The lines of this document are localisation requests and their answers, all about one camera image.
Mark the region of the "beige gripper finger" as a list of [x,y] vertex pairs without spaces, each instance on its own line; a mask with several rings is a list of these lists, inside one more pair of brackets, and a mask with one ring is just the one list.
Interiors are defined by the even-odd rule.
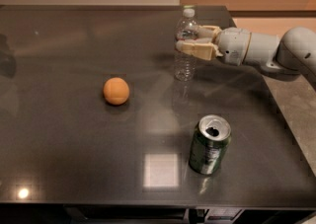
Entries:
[[175,43],[175,48],[181,53],[206,61],[223,56],[223,54],[219,51],[218,46],[209,41],[204,42],[203,40],[191,39],[178,40]]
[[220,33],[221,28],[219,26],[199,26],[197,37],[209,38],[211,41],[214,41]]

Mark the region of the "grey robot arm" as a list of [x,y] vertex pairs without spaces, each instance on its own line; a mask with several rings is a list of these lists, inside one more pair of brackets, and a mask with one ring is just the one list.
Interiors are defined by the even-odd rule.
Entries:
[[176,42],[179,52],[210,61],[256,68],[263,75],[292,81],[302,75],[316,89],[316,33],[303,27],[288,30],[282,37],[245,29],[200,26],[196,39]]

